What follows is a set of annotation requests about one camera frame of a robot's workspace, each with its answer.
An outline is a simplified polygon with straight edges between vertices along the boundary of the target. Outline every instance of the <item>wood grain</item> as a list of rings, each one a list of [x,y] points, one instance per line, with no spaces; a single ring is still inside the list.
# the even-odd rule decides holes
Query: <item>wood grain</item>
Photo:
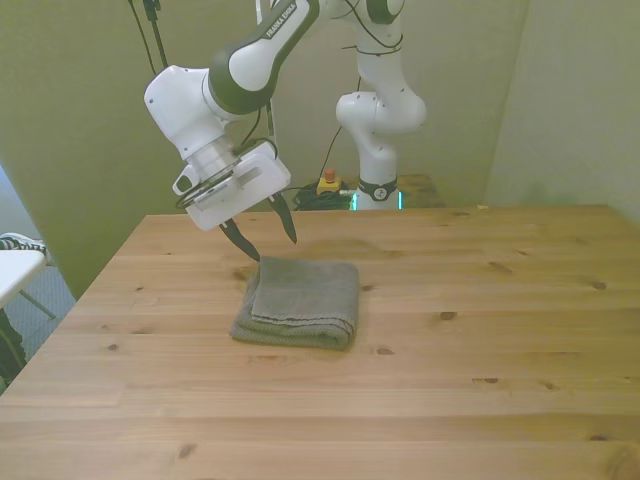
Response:
[[[234,343],[255,266],[148,217],[7,393],[8,480],[640,478],[640,233],[605,207],[309,212],[354,262],[346,353]]]

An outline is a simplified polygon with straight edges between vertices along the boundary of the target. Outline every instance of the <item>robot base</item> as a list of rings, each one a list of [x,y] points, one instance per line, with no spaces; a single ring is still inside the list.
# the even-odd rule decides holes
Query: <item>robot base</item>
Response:
[[[403,207],[403,195],[398,190],[393,192],[387,200],[377,202],[367,193],[358,189],[351,202],[351,210],[402,210]]]

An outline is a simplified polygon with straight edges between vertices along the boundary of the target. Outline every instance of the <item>white chair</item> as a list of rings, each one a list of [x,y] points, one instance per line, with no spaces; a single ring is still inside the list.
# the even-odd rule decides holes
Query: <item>white chair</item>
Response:
[[[23,289],[47,266],[45,256],[33,250],[0,250],[0,308],[20,294],[47,315],[56,316]]]

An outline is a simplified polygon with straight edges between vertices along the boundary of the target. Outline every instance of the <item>gray towel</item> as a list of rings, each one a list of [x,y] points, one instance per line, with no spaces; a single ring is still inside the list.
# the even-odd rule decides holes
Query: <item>gray towel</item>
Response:
[[[231,336],[250,343],[344,350],[356,333],[359,291],[353,265],[262,257]]]

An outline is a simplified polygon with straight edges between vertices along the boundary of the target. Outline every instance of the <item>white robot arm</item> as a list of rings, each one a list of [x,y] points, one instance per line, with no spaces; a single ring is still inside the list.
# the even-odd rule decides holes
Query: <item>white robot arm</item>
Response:
[[[404,0],[280,0],[252,35],[218,52],[209,69],[172,66],[160,73],[147,88],[145,103],[186,163],[173,185],[178,206],[203,230],[220,226],[239,248],[259,260],[233,217],[268,199],[289,237],[297,241],[291,213],[279,193],[291,174],[278,158],[277,147],[259,139],[236,148],[225,126],[270,101],[282,64],[319,19],[358,24],[360,75],[376,93],[343,97],[338,119],[360,152],[358,195],[363,207],[389,208],[394,201],[397,205],[395,151],[373,134],[412,131],[426,119],[424,102],[402,74],[398,17],[403,7]]]

